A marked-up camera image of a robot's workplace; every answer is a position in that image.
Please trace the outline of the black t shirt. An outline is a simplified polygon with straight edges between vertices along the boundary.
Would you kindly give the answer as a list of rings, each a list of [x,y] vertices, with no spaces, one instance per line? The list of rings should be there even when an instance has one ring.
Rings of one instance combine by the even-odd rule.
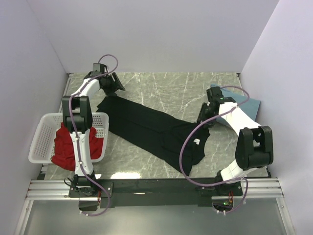
[[[164,160],[178,172],[190,175],[192,167],[205,157],[208,128],[200,128],[183,145],[197,127],[196,122],[180,120],[118,96],[107,96],[97,108],[109,116],[110,132]]]

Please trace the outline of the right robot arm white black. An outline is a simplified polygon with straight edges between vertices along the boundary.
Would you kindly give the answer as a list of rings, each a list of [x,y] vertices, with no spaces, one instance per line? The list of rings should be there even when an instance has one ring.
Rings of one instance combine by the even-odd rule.
[[[226,195],[232,189],[231,180],[243,178],[252,171],[273,162],[273,136],[269,126],[251,119],[232,97],[223,95],[220,87],[206,90],[208,102],[203,103],[197,123],[218,116],[228,123],[238,136],[235,160],[220,171],[215,191]]]

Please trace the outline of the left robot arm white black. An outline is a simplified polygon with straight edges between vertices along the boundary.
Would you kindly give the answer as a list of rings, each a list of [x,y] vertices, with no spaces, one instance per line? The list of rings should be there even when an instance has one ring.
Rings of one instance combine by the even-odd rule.
[[[77,91],[62,98],[63,124],[70,132],[74,149],[74,182],[81,178],[85,180],[80,191],[87,197],[97,193],[98,185],[95,182],[94,167],[91,161],[89,134],[93,123],[90,99],[99,91],[105,95],[113,95],[116,91],[125,91],[115,70],[109,71],[108,66],[100,62],[94,63]]]

